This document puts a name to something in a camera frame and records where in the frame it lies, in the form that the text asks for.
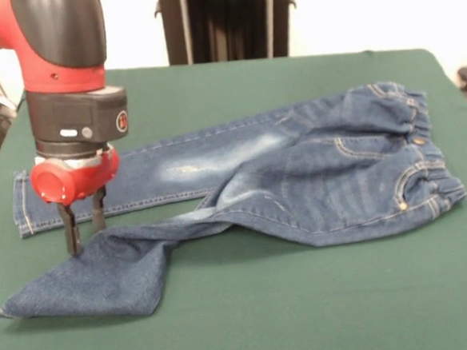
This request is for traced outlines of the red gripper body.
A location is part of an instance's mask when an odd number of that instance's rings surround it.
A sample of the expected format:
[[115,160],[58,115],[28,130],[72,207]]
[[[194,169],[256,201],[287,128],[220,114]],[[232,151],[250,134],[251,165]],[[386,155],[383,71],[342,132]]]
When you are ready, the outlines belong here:
[[36,156],[30,182],[46,202],[69,206],[96,193],[113,180],[120,165],[112,145],[89,158],[66,159]]

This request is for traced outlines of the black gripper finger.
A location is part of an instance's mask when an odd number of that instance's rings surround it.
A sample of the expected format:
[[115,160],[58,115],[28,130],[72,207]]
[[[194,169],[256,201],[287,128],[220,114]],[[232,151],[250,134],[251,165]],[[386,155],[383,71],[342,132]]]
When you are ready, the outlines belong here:
[[106,187],[98,189],[92,200],[92,226],[94,232],[102,231],[106,228],[104,199],[106,197]]
[[61,203],[58,203],[57,209],[64,224],[67,252],[72,257],[77,257],[82,252],[82,246],[74,211],[69,205]]

